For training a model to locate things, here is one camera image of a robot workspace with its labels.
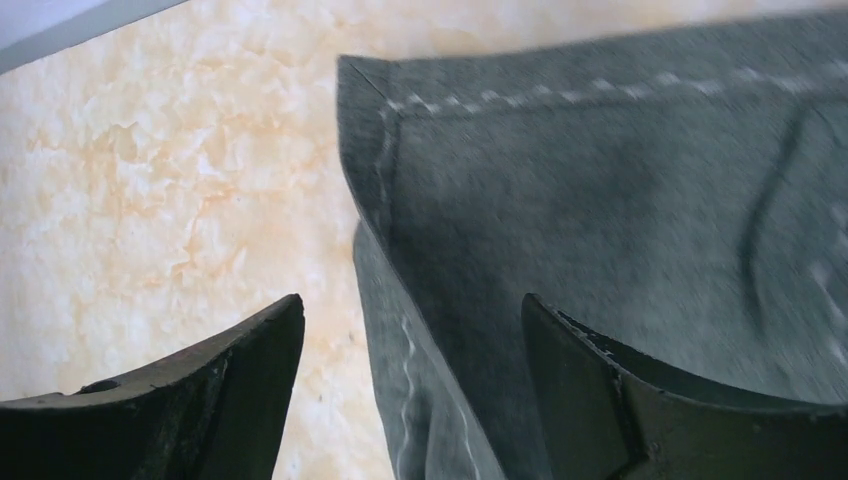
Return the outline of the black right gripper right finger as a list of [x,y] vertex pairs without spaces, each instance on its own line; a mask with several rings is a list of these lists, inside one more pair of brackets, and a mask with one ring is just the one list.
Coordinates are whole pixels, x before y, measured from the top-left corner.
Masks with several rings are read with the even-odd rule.
[[521,319],[558,479],[843,479],[847,409],[669,365],[528,294]]

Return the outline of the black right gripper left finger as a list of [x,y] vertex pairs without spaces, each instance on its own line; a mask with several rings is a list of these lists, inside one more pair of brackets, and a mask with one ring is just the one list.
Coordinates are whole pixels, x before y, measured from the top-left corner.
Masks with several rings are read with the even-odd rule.
[[1,405],[5,479],[268,479],[304,343],[288,295],[235,326],[73,394]]

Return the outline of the grey cloth napkin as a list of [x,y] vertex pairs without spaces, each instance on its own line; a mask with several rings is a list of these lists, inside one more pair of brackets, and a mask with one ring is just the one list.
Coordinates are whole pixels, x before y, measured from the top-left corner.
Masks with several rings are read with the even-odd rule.
[[528,294],[706,379],[847,409],[845,9],[337,72],[396,478],[558,479]]

